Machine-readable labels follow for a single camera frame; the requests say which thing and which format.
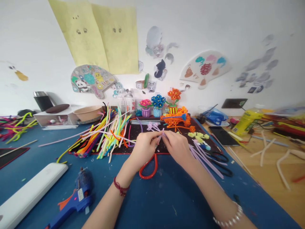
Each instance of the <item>red bracelet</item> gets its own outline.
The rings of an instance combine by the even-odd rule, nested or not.
[[[114,186],[120,190],[120,195],[125,197],[126,192],[129,190],[130,186],[128,186],[128,188],[121,188],[120,184],[115,181],[115,178],[113,179]]]

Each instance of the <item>brown lid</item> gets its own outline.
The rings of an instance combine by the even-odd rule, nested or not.
[[[48,114],[55,114],[55,113],[62,112],[63,110],[67,109],[69,106],[70,106],[70,104],[60,104],[60,105],[47,109],[45,112]]]

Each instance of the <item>plastic bottle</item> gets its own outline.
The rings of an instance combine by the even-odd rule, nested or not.
[[[256,104],[254,108],[246,110],[232,132],[239,136],[247,135],[255,123],[263,117],[263,107],[264,105]]]

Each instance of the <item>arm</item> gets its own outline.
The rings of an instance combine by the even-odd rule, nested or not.
[[[132,154],[125,161],[116,177],[116,182],[120,184],[120,187],[129,187],[137,171],[153,156],[155,145],[159,144],[159,140],[156,137],[161,134],[162,132],[156,131],[139,134]],[[120,191],[112,182],[82,229],[114,228],[123,200],[124,197],[120,195]]]
[[[207,200],[214,216],[220,222],[231,220],[237,213],[238,207],[211,178],[191,154],[186,137],[172,131],[164,131],[162,139],[174,160],[192,177]],[[230,228],[256,228],[244,214],[240,221]]]

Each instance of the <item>panda drawing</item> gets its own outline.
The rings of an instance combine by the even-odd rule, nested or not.
[[[78,87],[79,92],[89,92],[90,86],[87,86],[85,81],[83,81],[83,80],[76,80],[75,84]]]

